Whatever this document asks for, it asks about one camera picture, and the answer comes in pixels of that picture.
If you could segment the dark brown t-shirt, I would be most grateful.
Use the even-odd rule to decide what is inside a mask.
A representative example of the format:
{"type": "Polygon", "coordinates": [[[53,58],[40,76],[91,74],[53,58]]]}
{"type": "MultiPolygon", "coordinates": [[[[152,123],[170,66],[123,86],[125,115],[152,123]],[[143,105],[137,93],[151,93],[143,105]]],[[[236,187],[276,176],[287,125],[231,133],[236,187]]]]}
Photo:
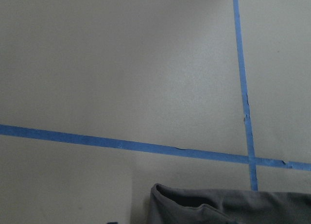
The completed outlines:
{"type": "Polygon", "coordinates": [[[295,192],[184,190],[155,184],[149,224],[309,224],[311,196],[295,192]]]}

